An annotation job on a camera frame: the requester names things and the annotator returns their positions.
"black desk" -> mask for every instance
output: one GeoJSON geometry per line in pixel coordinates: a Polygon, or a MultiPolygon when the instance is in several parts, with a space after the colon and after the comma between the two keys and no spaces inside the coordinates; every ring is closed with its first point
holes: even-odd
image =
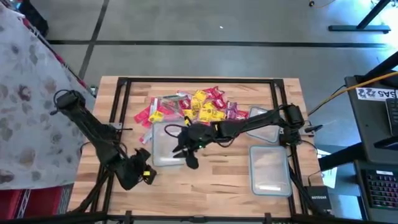
{"type": "MultiPolygon", "coordinates": [[[[347,86],[358,84],[355,77],[346,77],[345,82],[347,86]]],[[[392,89],[380,83],[367,87],[392,89]]],[[[362,142],[319,159],[321,170],[328,170],[354,160],[398,165],[398,151],[374,147],[375,142],[391,137],[385,102],[359,100],[356,90],[349,91],[348,95],[362,142]]]]}

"wooden tabletop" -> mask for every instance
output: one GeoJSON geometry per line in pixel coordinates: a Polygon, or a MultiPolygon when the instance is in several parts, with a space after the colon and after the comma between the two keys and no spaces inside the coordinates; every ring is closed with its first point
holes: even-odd
{"type": "MultiPolygon", "coordinates": [[[[103,77],[93,114],[102,122],[109,121],[109,115],[118,77],[103,77]]],[[[288,103],[298,105],[307,118],[307,110],[298,78],[285,78],[285,90],[288,103]]],[[[217,83],[225,91],[226,99],[238,102],[239,110],[248,111],[250,106],[272,109],[272,98],[269,85],[261,83],[217,83]]],[[[128,147],[129,154],[134,154],[135,147],[152,150],[151,142],[143,146],[139,138],[147,131],[135,123],[133,116],[147,107],[154,96],[173,95],[177,90],[194,93],[215,86],[214,83],[133,83],[129,95],[125,128],[122,142],[128,147]]],[[[124,89],[121,92],[119,108],[123,101],[124,89]]],[[[277,88],[278,102],[281,102],[277,88]]],[[[312,138],[303,139],[313,142],[312,138]]],[[[232,146],[222,148],[210,144],[197,153],[199,168],[193,170],[187,166],[153,167],[157,176],[152,185],[143,182],[129,191],[125,191],[115,178],[109,214],[124,215],[131,210],[134,215],[168,215],[168,216],[217,216],[217,217],[263,217],[269,212],[273,217],[289,217],[289,206],[286,197],[256,196],[250,187],[249,148],[264,141],[241,134],[232,146]]],[[[304,184],[307,177],[319,171],[318,159],[314,148],[303,143],[297,147],[298,159],[304,184]]],[[[76,208],[94,186],[99,167],[93,146],[87,145],[78,168],[78,175],[73,187],[69,210],[76,208]]],[[[311,176],[313,185],[322,185],[320,174],[311,176]]],[[[104,188],[99,205],[103,203],[104,188]]],[[[297,212],[301,212],[297,189],[293,187],[297,212]]]]}

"container lid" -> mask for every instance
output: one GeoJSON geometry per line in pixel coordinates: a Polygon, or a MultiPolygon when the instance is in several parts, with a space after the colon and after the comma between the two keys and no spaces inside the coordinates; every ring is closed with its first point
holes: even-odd
{"type": "MultiPolygon", "coordinates": [[[[250,114],[249,117],[253,117],[255,115],[259,115],[259,114],[263,114],[266,113],[268,110],[266,109],[262,109],[259,107],[252,107],[250,109],[250,114]]],[[[255,137],[255,138],[259,138],[262,140],[265,140],[267,142],[270,143],[275,143],[278,141],[278,137],[279,137],[279,131],[280,131],[280,127],[277,125],[268,125],[262,128],[257,128],[257,129],[253,129],[251,131],[248,131],[247,134],[255,137]]]]}
{"type": "Polygon", "coordinates": [[[251,188],[256,195],[292,194],[286,149],[282,146],[250,147],[251,188]]]}
{"type": "MultiPolygon", "coordinates": [[[[172,166],[172,165],[183,165],[185,164],[184,158],[173,158],[176,153],[173,153],[173,149],[178,144],[178,139],[169,136],[164,128],[168,124],[177,124],[185,126],[184,120],[168,121],[168,122],[156,122],[152,126],[152,159],[155,166],[172,166]]],[[[174,136],[177,136],[181,132],[181,128],[170,126],[167,131],[174,136]]]]}

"gray floor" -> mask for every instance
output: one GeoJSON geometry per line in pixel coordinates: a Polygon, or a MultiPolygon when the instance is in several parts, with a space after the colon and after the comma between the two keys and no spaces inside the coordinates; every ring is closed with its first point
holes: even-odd
{"type": "MultiPolygon", "coordinates": [[[[103,3],[101,0],[31,2],[48,20],[50,40],[90,40],[103,3]]],[[[316,0],[318,6],[327,2],[316,0]]],[[[332,24],[357,24],[372,7],[371,0],[336,0],[322,9],[309,8],[307,0],[110,0],[98,40],[380,43],[391,47],[96,45],[84,80],[97,85],[103,75],[297,77],[307,108],[312,109],[344,84],[344,77],[365,74],[397,50],[394,46],[398,46],[398,23],[394,21],[398,9],[392,6],[387,6],[372,21],[376,25],[390,25],[392,31],[388,34],[327,31],[332,24]]],[[[76,74],[87,48],[87,45],[54,45],[76,74]]],[[[317,144],[348,146],[359,141],[346,95],[334,99],[310,119],[314,124],[325,125],[317,133],[317,144]]],[[[351,168],[342,170],[344,177],[351,175],[351,168]]],[[[358,194],[347,190],[333,193],[358,194]]],[[[339,216],[360,218],[358,212],[346,212],[355,201],[350,196],[332,198],[339,216]]]]}

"white sticker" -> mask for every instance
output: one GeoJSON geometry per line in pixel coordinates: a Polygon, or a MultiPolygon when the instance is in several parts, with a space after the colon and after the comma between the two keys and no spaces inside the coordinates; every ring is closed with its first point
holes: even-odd
{"type": "Polygon", "coordinates": [[[376,170],[376,173],[377,173],[377,174],[383,174],[383,175],[394,175],[392,172],[389,172],[389,171],[379,171],[379,170],[376,170]]]}
{"type": "Polygon", "coordinates": [[[388,98],[396,98],[396,91],[382,88],[356,88],[359,100],[385,101],[388,98]]]}

